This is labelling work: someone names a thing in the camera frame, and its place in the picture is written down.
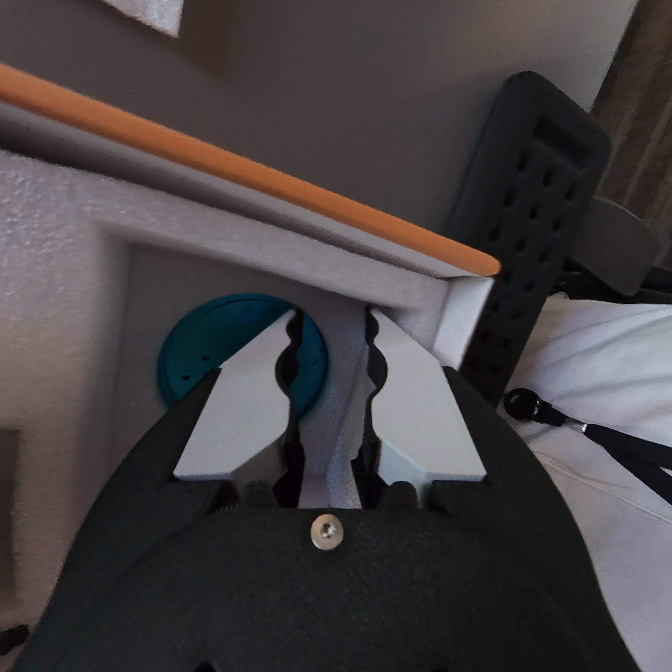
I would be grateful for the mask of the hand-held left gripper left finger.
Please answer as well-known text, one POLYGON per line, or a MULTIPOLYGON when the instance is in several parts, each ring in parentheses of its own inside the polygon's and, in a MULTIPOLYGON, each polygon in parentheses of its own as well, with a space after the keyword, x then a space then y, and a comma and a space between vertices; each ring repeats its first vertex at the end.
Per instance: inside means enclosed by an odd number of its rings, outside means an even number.
POLYGON ((289 386, 303 312, 287 310, 218 369, 173 476, 245 486, 300 486, 305 452, 289 386))

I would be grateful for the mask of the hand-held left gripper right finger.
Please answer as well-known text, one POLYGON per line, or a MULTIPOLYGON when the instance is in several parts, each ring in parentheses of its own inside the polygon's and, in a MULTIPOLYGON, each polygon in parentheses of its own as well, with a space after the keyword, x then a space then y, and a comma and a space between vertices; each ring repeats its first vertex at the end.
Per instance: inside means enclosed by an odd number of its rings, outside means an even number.
POLYGON ((486 470, 439 362, 392 319, 365 315, 366 373, 362 503, 377 505, 395 483, 427 502, 434 482, 481 483, 486 470))

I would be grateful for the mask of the teal round metal plate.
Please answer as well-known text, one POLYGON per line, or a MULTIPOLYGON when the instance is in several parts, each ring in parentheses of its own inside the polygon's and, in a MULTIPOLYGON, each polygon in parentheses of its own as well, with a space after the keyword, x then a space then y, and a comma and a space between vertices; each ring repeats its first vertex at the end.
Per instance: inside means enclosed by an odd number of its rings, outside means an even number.
MULTIPOLYGON (((233 294, 196 307, 172 328, 156 364, 156 382, 172 407, 200 381, 295 305, 264 294, 233 294)), ((304 314, 298 374, 290 393, 300 418, 315 405, 327 379, 327 344, 314 320, 304 314)))

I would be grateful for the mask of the white foam insert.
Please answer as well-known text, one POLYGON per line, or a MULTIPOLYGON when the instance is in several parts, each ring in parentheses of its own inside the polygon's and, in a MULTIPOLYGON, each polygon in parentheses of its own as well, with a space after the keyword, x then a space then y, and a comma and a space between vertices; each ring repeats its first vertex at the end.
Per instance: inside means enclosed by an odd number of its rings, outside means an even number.
POLYGON ((301 504, 326 486, 379 305, 432 346, 445 281, 363 251, 131 183, 1 153, 1 431, 18 448, 3 493, 1 629, 39 619, 74 534, 113 469, 163 414, 155 362, 191 309, 283 298, 319 327, 326 388, 301 421, 301 504))

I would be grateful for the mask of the white foam sheet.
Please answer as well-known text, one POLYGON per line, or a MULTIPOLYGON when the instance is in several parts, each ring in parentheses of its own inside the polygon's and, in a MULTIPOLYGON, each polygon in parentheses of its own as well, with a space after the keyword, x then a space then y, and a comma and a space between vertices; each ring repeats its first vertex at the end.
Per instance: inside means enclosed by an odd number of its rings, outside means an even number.
POLYGON ((179 38, 185 1, 102 1, 123 16, 155 31, 179 38))

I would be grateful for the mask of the black perforated panel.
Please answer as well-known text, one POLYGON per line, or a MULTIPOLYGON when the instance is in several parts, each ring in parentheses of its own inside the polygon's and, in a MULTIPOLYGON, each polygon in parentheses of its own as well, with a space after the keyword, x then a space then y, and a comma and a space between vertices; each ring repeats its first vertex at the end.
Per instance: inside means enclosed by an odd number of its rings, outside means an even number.
POLYGON ((444 232, 500 263, 458 367, 492 408, 505 395, 610 155, 607 132, 550 80, 524 71, 504 82, 444 232))

